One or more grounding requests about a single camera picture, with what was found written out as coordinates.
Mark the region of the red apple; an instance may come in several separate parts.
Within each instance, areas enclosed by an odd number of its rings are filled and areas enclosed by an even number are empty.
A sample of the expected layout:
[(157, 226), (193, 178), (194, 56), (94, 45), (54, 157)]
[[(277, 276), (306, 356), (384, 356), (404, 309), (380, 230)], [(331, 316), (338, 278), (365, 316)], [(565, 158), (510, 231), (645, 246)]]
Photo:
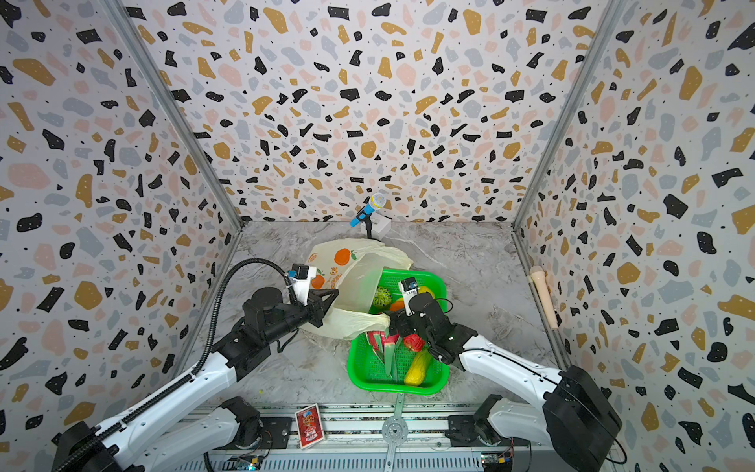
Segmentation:
[(426, 341), (422, 340), (418, 334), (410, 334), (403, 338), (403, 344), (409, 351), (419, 353), (425, 348)]

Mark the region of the orange tangerine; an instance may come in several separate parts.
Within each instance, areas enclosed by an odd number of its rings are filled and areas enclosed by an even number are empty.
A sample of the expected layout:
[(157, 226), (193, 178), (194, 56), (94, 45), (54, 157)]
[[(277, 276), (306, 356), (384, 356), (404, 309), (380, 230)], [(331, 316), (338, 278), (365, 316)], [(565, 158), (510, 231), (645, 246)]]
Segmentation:
[(399, 299), (395, 301), (393, 304), (390, 305), (389, 311), (391, 312), (398, 312), (405, 309), (405, 303), (402, 299)]

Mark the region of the cream plastic bag orange print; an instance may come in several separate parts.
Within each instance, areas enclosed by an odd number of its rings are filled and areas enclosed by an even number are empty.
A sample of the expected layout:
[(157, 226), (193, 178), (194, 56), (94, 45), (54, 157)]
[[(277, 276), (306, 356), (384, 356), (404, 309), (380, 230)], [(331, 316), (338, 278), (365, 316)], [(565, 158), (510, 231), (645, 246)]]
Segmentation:
[(316, 245), (308, 265), (317, 269), (314, 289), (338, 289), (324, 326), (311, 324), (302, 330), (333, 339), (352, 340), (363, 332), (383, 332), (389, 317), (371, 312), (372, 301), (384, 269), (407, 271), (413, 265), (408, 255), (396, 248), (370, 239), (337, 239)]

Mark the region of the pink dragon fruit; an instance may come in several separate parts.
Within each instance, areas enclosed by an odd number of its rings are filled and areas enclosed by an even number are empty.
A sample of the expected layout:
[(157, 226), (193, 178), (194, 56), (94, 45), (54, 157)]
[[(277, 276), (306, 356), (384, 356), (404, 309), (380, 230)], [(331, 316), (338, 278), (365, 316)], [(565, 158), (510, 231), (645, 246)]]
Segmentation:
[(367, 340), (376, 354), (377, 358), (383, 362), (385, 367), (385, 375), (390, 377), (394, 382), (398, 380), (398, 367), (396, 364), (396, 348), (400, 340), (399, 336), (389, 336), (385, 332), (372, 332), (366, 333)]

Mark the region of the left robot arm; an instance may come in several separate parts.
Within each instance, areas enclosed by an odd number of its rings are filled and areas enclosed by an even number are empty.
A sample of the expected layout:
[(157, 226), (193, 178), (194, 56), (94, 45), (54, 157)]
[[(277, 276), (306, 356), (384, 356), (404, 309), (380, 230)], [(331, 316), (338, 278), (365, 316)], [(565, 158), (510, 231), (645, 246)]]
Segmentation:
[(309, 290), (306, 304), (286, 304), (274, 287), (257, 290), (244, 316), (220, 338), (204, 362), (133, 407), (94, 427), (81, 421), (57, 439), (55, 471), (165, 471), (221, 446), (273, 441), (261, 414), (236, 396), (198, 423), (173, 427), (198, 406), (251, 374), (271, 356), (271, 344), (301, 326), (319, 328), (336, 289)]

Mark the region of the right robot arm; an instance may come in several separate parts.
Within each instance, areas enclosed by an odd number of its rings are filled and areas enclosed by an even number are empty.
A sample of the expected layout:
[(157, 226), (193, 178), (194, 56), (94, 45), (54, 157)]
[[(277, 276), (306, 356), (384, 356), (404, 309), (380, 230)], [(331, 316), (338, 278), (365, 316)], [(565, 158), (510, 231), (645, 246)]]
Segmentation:
[(515, 420), (500, 398), (480, 410), (478, 435), (521, 438), (551, 446), (576, 471), (603, 467), (622, 422), (603, 391), (584, 369), (564, 371), (528, 361), (478, 334), (452, 322), (438, 300), (423, 293), (405, 308), (390, 314), (389, 332), (406, 337), (416, 334), (436, 360), (466, 373), (489, 379), (529, 403), (536, 412)]

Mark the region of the green plastic basket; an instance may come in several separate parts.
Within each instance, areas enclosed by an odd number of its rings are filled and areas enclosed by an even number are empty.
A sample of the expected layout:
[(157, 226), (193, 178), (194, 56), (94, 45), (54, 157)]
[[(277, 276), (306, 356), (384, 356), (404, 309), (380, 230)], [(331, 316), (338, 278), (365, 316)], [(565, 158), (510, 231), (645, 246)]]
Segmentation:
[[(426, 287), (432, 295), (440, 298), (440, 306), (446, 310), (446, 283), (433, 273), (426, 271), (401, 271), (401, 269), (384, 269), (377, 287), (386, 289), (391, 296), (391, 303), (402, 300), (399, 282), (414, 277), (420, 288)], [(385, 361), (381, 359), (383, 350), (373, 348), (369, 334), (360, 334), (351, 342), (347, 371), (350, 380), (363, 391), (375, 393), (404, 393), (405, 395), (430, 396), (444, 389), (449, 378), (449, 367), (432, 359), (426, 369), (426, 375), (419, 385), (404, 383), (416, 353), (409, 349), (403, 340), (395, 344), (392, 365), (396, 376), (385, 371)]]

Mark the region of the yellow lemon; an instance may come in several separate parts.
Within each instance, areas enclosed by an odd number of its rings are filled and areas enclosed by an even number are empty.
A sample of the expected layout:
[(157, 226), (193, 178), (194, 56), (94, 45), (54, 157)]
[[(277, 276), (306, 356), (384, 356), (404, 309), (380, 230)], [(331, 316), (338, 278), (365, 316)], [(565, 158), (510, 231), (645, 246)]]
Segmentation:
[(418, 295), (422, 295), (422, 294), (428, 294), (428, 295), (430, 295), (430, 297), (432, 297), (434, 299), (436, 298), (436, 294), (430, 288), (428, 288), (426, 286), (420, 286), (419, 287), (419, 289), (418, 289)]

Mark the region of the green spiky fruit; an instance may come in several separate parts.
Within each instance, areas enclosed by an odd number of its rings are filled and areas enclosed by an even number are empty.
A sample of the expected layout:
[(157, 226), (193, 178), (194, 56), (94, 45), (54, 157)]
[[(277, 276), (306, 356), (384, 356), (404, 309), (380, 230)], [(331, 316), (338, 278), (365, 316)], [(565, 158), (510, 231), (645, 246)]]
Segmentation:
[(376, 289), (374, 298), (372, 301), (372, 307), (383, 311), (387, 310), (393, 303), (392, 295), (389, 289), (379, 286)]

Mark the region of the round metal mounting plate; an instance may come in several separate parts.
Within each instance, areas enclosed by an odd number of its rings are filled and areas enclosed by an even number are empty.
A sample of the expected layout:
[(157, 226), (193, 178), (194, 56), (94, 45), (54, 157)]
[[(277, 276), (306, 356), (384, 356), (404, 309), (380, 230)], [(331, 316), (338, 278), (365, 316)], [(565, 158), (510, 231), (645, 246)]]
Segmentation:
[(400, 446), (404, 444), (408, 438), (408, 426), (406, 421), (401, 417), (391, 416), (383, 422), (383, 430), (381, 430), (383, 440), (387, 444), (393, 446)]

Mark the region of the black microphone stand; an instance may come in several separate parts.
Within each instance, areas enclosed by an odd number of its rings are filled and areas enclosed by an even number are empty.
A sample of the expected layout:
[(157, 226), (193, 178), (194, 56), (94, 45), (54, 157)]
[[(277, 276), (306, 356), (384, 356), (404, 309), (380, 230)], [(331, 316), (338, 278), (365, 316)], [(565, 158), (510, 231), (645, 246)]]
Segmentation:
[(363, 218), (363, 224), (366, 228), (366, 234), (367, 238), (371, 240), (375, 240), (374, 234), (373, 234), (373, 222), (372, 222), (372, 216), (371, 214), (368, 214)]

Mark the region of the red playing card box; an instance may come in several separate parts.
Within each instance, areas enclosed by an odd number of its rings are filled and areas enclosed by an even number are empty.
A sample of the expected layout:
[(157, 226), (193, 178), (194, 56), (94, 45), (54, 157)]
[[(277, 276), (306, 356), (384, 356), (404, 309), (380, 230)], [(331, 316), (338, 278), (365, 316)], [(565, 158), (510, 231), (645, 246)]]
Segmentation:
[(307, 406), (295, 413), (300, 448), (310, 448), (324, 440), (322, 415), (317, 404)]

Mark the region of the blue toy microphone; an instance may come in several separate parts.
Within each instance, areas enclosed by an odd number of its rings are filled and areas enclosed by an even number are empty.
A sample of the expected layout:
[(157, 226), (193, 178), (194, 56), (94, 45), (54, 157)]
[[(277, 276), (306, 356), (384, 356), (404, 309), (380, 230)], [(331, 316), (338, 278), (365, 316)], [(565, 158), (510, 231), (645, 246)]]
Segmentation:
[(386, 202), (387, 198), (385, 198), (385, 194), (374, 193), (369, 200), (367, 200), (367, 204), (359, 210), (357, 216), (350, 221), (350, 226), (356, 227), (360, 224), (368, 225), (372, 214), (377, 210), (381, 210)]

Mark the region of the beige wooden pestle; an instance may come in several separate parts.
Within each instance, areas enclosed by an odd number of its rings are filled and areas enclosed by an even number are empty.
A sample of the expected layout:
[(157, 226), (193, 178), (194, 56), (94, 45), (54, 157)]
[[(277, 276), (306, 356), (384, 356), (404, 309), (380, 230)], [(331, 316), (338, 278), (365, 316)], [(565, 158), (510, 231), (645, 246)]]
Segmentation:
[(556, 310), (552, 304), (550, 290), (548, 288), (546, 272), (542, 267), (536, 265), (530, 269), (530, 279), (534, 284), (537, 295), (540, 299), (544, 316), (546, 318), (548, 327), (551, 330), (558, 329), (558, 317), (556, 316)]

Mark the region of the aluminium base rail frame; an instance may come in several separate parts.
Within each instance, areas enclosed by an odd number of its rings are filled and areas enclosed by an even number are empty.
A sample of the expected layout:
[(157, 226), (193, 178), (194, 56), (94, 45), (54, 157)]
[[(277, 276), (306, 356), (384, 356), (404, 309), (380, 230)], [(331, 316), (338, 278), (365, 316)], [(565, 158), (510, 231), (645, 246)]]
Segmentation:
[[(533, 408), (509, 400), (503, 406), (515, 420)], [(265, 430), (273, 441), (262, 446), (221, 446), (165, 471), (568, 471), (551, 446), (521, 438), (487, 442), (478, 435), (475, 419), (480, 403), (422, 403), (404, 396), (393, 403), (323, 404), (324, 440), (300, 448), (292, 408), (261, 409)], [(201, 407), (175, 430), (192, 426), (212, 413)], [(408, 426), (404, 444), (383, 440), (383, 422), (391, 416)]]

